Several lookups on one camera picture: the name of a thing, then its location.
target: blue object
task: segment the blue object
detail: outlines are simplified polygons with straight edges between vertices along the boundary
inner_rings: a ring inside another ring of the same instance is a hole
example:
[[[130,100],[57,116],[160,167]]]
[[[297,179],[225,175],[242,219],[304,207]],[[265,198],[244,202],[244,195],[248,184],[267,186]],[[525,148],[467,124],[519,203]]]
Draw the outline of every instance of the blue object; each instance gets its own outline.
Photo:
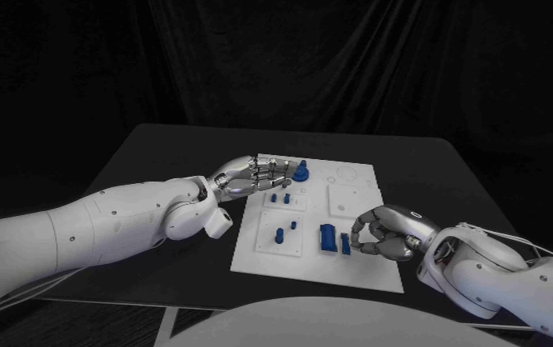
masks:
[[[337,252],[337,229],[333,225],[320,225],[320,249]]]
[[[343,254],[352,255],[352,251],[349,249],[349,235],[346,233],[342,233],[340,238],[343,239]]]
[[[300,166],[297,167],[297,172],[291,176],[293,181],[307,181],[309,180],[309,163],[306,160],[300,162]]]
[[[286,231],[283,229],[277,229],[277,237],[274,237],[274,241],[281,244],[286,241]]]

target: silver robotic hand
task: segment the silver robotic hand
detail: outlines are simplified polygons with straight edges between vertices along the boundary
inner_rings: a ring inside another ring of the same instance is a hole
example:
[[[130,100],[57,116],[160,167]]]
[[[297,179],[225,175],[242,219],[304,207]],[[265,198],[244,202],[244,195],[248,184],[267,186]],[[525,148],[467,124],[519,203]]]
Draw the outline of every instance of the silver robotic hand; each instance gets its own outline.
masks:
[[[360,243],[360,231],[369,230],[379,242]],[[414,250],[425,252],[441,228],[409,209],[398,205],[381,205],[363,213],[352,227],[352,248],[371,255],[382,255],[392,261],[412,259]]]
[[[297,172],[297,163],[276,158],[245,156],[225,163],[209,178],[216,200],[232,201],[257,191],[287,187]]]

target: blue knob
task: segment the blue knob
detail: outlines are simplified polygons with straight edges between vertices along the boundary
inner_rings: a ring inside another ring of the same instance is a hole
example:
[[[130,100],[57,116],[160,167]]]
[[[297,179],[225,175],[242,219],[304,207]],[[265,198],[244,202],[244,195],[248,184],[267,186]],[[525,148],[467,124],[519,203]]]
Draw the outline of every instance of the blue knob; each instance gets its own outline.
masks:
[[[306,160],[300,162],[300,166],[297,167],[297,172],[291,176],[293,181],[307,181],[309,180],[309,163]]]
[[[274,237],[274,241],[281,244],[286,241],[286,231],[283,229],[277,229],[277,237]]]

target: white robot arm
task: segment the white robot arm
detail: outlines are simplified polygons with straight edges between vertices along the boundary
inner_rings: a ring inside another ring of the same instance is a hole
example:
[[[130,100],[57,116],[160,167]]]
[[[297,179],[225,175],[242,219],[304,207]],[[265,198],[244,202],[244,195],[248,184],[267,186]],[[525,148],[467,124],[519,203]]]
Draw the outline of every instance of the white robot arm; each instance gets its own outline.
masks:
[[[379,242],[359,243],[366,224]],[[382,205],[355,222],[352,248],[395,261],[409,260],[414,250],[422,251],[418,279],[463,309],[490,319],[505,307],[538,331],[552,336],[553,257],[525,261],[487,232],[494,233],[466,223],[441,230],[409,209]]]
[[[0,219],[0,308],[83,268],[121,261],[202,229],[218,239],[234,222],[219,202],[287,187],[297,163],[242,157],[205,177],[104,189],[70,205]]]

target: cable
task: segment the cable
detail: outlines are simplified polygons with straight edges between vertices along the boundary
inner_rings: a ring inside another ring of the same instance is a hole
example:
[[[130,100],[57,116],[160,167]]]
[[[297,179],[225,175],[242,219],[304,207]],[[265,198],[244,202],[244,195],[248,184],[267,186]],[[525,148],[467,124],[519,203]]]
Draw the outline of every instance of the cable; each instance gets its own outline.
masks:
[[[13,305],[18,305],[19,303],[22,303],[24,301],[28,301],[29,299],[35,298],[38,295],[41,295],[41,293],[44,293],[45,291],[48,291],[52,287],[55,287],[57,285],[60,285],[70,277],[72,277],[72,275],[75,275],[80,271],[83,271],[87,267],[75,270],[72,273],[70,273],[68,275],[64,275],[64,277],[61,277],[58,279],[58,281],[52,282],[52,281],[47,281],[45,283],[42,283],[41,285],[32,287],[29,290],[24,291],[22,293],[18,293],[18,295],[15,295],[13,297],[5,299],[3,301],[0,301],[0,311],[9,307],[12,307]],[[41,289],[36,293],[34,293],[34,295],[31,295],[29,297],[24,297],[19,301],[15,301],[15,302],[11,302],[13,301],[18,297],[21,297],[22,295],[25,295],[26,293],[32,292],[34,290],[36,290],[38,288],[44,287],[44,285],[47,285],[47,287],[44,289]]]
[[[479,229],[480,231],[484,231],[486,233],[490,233],[499,237],[505,237],[506,239],[510,239],[512,241],[519,241],[520,243],[526,244],[526,245],[530,245],[533,247],[533,251],[536,253],[536,255],[539,257],[542,257],[541,253],[539,253],[539,249],[542,251],[545,251],[546,253],[549,253],[551,255],[553,255],[553,252],[549,251],[548,249],[545,249],[543,247],[541,247],[539,245],[535,245],[528,239],[525,239],[523,237],[516,237],[515,235],[510,235],[507,233],[499,233],[497,231],[492,231],[490,229],[483,229],[481,227],[479,227],[477,225],[470,225],[469,223],[460,223],[458,224],[458,227],[466,227],[466,228],[470,228],[470,229]]]

